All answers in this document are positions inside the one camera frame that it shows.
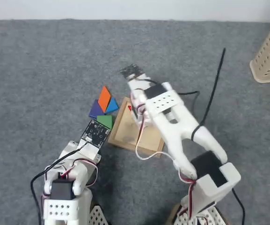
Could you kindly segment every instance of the orange triangle block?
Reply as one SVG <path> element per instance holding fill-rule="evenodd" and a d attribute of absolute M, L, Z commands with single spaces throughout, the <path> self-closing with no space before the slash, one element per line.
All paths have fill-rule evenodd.
<path fill-rule="evenodd" d="M 111 99 L 110 92 L 108 91 L 106 86 L 103 86 L 101 94 L 98 99 L 98 104 L 103 112 L 106 112 L 110 99 Z"/>

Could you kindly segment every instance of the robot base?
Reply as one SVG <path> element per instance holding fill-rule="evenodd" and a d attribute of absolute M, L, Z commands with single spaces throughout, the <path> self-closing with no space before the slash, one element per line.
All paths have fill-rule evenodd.
<path fill-rule="evenodd" d="M 182 210 L 184 208 L 180 204 L 174 206 L 165 225 L 230 225 L 216 207 L 199 213 L 190 221 L 187 213 L 178 217 L 178 213 Z"/>

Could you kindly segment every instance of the wooden block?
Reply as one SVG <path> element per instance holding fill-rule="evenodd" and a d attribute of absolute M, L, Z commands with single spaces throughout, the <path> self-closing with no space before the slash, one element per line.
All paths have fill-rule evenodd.
<path fill-rule="evenodd" d="M 135 150 L 139 127 L 131 117 L 131 112 L 128 108 L 130 105 L 130 99 L 127 97 L 124 98 L 108 142 L 124 149 Z M 144 128 L 142 138 L 138 146 L 138 150 L 140 152 L 152 155 L 157 151 L 162 151 L 163 146 L 164 141 L 157 128 Z"/>
<path fill-rule="evenodd" d="M 107 110 L 110 99 L 111 99 L 110 92 L 108 91 L 106 86 L 103 86 L 101 94 L 100 94 L 99 99 L 98 99 L 98 104 L 104 113 Z"/>

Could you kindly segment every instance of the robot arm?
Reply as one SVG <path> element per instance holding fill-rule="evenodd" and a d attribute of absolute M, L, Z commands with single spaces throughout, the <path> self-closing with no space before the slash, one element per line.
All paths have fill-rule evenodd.
<path fill-rule="evenodd" d="M 59 158 L 69 155 L 50 169 L 45 177 L 43 205 L 46 225 L 88 225 L 92 193 L 89 186 L 96 181 L 101 156 L 98 154 L 110 130 L 92 120 L 79 143 L 70 141 Z M 96 169 L 95 181 L 87 185 Z"/>
<path fill-rule="evenodd" d="M 241 179 L 233 164 L 227 162 L 227 155 L 207 128 L 201 126 L 194 135 L 194 142 L 206 152 L 188 160 L 183 151 L 182 140 L 190 139 L 199 123 L 184 105 L 177 92 L 167 82 L 150 85 L 150 78 L 132 64 L 122 70 L 131 89 L 132 117 L 141 124 L 142 116 L 147 126 L 156 126 L 160 131 L 174 167 L 182 174 L 195 180 L 191 196 L 191 215 L 214 206 Z M 138 114 L 145 109 L 144 115 Z M 188 196 L 182 199 L 182 206 L 189 207 Z"/>

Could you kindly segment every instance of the cable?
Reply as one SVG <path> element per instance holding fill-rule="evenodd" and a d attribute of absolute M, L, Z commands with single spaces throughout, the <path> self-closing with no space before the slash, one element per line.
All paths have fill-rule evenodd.
<path fill-rule="evenodd" d="M 180 178 L 180 180 L 186 184 L 191 184 L 191 183 L 196 183 L 195 180 L 192 180 L 192 179 L 189 179 L 189 178 L 185 178 L 185 177 L 182 177 L 181 175 L 181 170 L 179 169 L 178 170 L 178 177 Z"/>
<path fill-rule="evenodd" d="M 181 93 L 179 92 L 178 95 L 193 95 L 193 94 L 196 94 L 194 99 L 193 99 L 193 103 L 192 103 L 192 107 L 191 107 L 191 112 L 192 112 L 192 115 L 195 117 L 195 112 L 194 112 L 194 109 L 195 109 L 195 103 L 196 103 L 196 100 L 198 98 L 198 96 L 200 95 L 200 91 L 196 90 L 196 91 L 191 91 L 191 92 L 185 92 L 185 93 Z"/>
<path fill-rule="evenodd" d="M 66 159 L 67 157 L 77 153 L 78 151 L 80 151 L 88 142 L 86 142 L 83 146 L 81 146 L 79 149 L 76 149 L 74 151 L 71 151 L 69 153 L 67 153 L 66 155 L 64 155 L 63 157 L 59 158 L 58 160 L 56 160 L 55 162 L 53 162 L 51 164 L 51 166 L 49 166 L 48 168 L 46 168 L 44 171 L 40 172 L 39 174 L 37 174 L 35 177 L 33 177 L 33 179 L 30 182 L 30 188 L 31 188 L 31 192 L 32 192 L 32 196 L 33 199 L 35 201 L 35 205 L 36 205 L 36 209 L 37 209 L 37 215 L 38 215 L 38 224 L 41 225 L 41 210 L 40 210 L 40 206 L 39 206 L 39 202 L 37 200 L 36 197 L 36 193 L 34 190 L 34 181 L 37 180 L 39 177 L 41 177 L 42 175 L 44 175 L 46 172 L 48 172 L 50 169 L 52 169 L 56 164 L 58 164 L 59 162 L 61 162 L 63 159 Z"/>
<path fill-rule="evenodd" d="M 139 146 L 139 142 L 141 140 L 141 137 L 142 137 L 142 133 L 143 133 L 143 129 L 144 129 L 144 123 L 145 123 L 145 118 L 144 116 L 142 117 L 142 122 L 141 122 L 141 126 L 140 126 L 140 130 L 139 130 L 139 135 L 138 135 L 138 139 L 137 139 L 137 143 L 136 143 L 136 148 L 135 148 L 135 153 L 136 153 L 136 156 L 141 159 L 141 160 L 149 160 L 150 158 L 154 157 L 155 155 L 157 154 L 163 154 L 165 156 L 168 156 L 172 161 L 173 161 L 173 158 L 166 152 L 163 152 L 163 151 L 158 151 L 158 152 L 155 152 L 154 154 L 150 155 L 149 157 L 146 157 L 146 158 L 143 158 L 141 157 L 139 154 L 138 154 L 138 146 Z"/>
<path fill-rule="evenodd" d="M 85 163 L 88 163 L 88 164 L 94 166 L 94 168 L 96 169 L 95 180 L 94 180 L 91 184 L 86 185 L 86 187 L 90 187 L 90 186 L 94 185 L 94 184 L 96 183 L 97 176 L 98 176 L 98 167 L 97 167 L 97 165 L 96 165 L 95 163 L 93 163 L 93 162 L 91 162 L 91 161 L 89 161 L 89 160 L 87 160 L 87 159 L 85 159 L 85 158 L 77 158 L 77 159 L 75 159 L 75 160 L 73 161 L 72 167 L 71 167 L 70 169 L 66 170 L 66 171 L 61 175 L 61 177 L 64 177 L 64 176 L 66 176 L 66 175 L 68 175 L 68 174 L 70 173 L 70 171 L 75 167 L 75 164 L 74 164 L 74 163 L 75 163 L 76 161 L 82 161 L 82 162 L 85 162 Z"/>
<path fill-rule="evenodd" d="M 200 93 L 200 91 L 196 90 L 196 91 L 185 92 L 185 93 L 178 92 L 177 94 L 178 95 L 193 95 L 193 94 L 197 94 L 197 93 Z"/>
<path fill-rule="evenodd" d="M 199 125 L 192 132 L 192 135 L 191 135 L 191 140 L 192 141 L 193 141 L 193 138 L 194 138 L 195 133 L 198 131 L 198 129 L 201 126 L 204 125 L 205 120 L 206 120 L 206 117 L 207 117 L 207 115 L 209 113 L 209 110 L 210 110 L 212 101 L 214 99 L 214 95 L 215 95 L 215 91 L 216 91 L 216 87 L 217 87 L 217 83 L 218 83 L 218 79 L 219 79 L 219 75 L 220 75 L 220 70 L 221 70 L 222 64 L 223 64 L 223 59 L 224 59 L 225 51 L 226 51 L 226 48 L 223 48 L 221 59 L 220 59 L 220 63 L 219 63 L 218 70 L 217 70 L 217 75 L 216 75 L 216 78 L 215 78 L 215 82 L 214 82 L 214 86 L 213 86 L 213 89 L 212 89 L 212 93 L 211 93 L 211 96 L 210 96 L 209 103 L 208 103 L 208 106 L 206 107 L 206 110 L 205 110 L 203 119 L 201 120 L 201 122 L 199 123 Z"/>
<path fill-rule="evenodd" d="M 232 189 L 232 192 L 233 192 L 233 194 L 234 194 L 234 197 L 236 198 L 236 200 L 238 201 L 238 203 L 239 203 L 239 205 L 241 206 L 241 208 L 242 208 L 242 225 L 244 225 L 245 224 L 245 208 L 244 208 L 244 205 L 243 205 L 243 203 L 241 202 L 241 200 L 239 199 L 239 197 L 237 196 L 237 193 L 235 192 L 235 190 L 234 190 L 234 188 Z"/>
<path fill-rule="evenodd" d="M 136 78 L 136 80 L 138 80 L 138 81 L 147 81 L 147 82 L 150 82 L 150 83 L 159 84 L 159 82 L 153 81 L 151 79 L 138 79 L 138 78 Z"/>
<path fill-rule="evenodd" d="M 58 168 L 63 168 L 64 171 L 66 171 L 66 167 L 63 165 L 63 164 L 56 164 L 56 165 L 59 165 L 59 167 L 54 167 L 54 169 L 58 169 Z M 47 173 L 44 174 L 44 180 L 47 180 Z"/>

